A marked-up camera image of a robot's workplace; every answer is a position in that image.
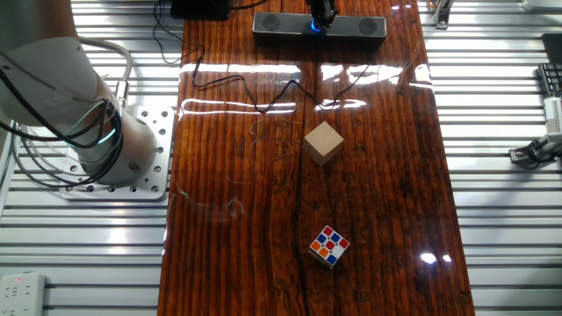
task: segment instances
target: orange sticker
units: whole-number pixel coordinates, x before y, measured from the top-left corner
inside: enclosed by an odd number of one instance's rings
[[[326,258],[328,256],[328,250],[326,248],[322,248],[319,252],[319,254],[321,256],[323,256],[324,258]]]
[[[320,243],[318,241],[314,241],[313,245],[310,247],[312,247],[314,251],[318,251],[318,249],[320,249]]]

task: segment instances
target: keyboard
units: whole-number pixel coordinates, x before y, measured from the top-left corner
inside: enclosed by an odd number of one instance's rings
[[[538,66],[538,75],[541,77],[541,83],[547,97],[554,97],[554,90],[557,86],[558,90],[561,90],[562,64],[540,64]]]

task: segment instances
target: wooden tabletop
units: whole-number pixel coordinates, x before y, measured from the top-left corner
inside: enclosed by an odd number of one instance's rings
[[[370,56],[346,44],[257,46],[254,10],[187,21],[204,44],[184,58],[158,315],[474,315],[428,59],[415,1],[336,1],[340,14],[387,19]],[[307,13],[305,0],[256,11]],[[193,47],[184,46],[188,53]],[[328,122],[343,149],[320,167],[301,149]],[[325,225],[350,241],[330,270],[308,248]]]

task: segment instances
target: speaker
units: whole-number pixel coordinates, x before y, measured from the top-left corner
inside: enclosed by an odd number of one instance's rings
[[[256,12],[252,31],[263,44],[282,39],[351,40],[377,47],[386,38],[385,18],[336,16],[331,27],[321,32],[312,23],[310,14]]]

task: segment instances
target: rubik's cube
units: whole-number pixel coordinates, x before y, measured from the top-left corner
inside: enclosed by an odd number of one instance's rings
[[[349,241],[346,241],[330,226],[326,226],[310,245],[308,252],[332,269],[348,247]]]

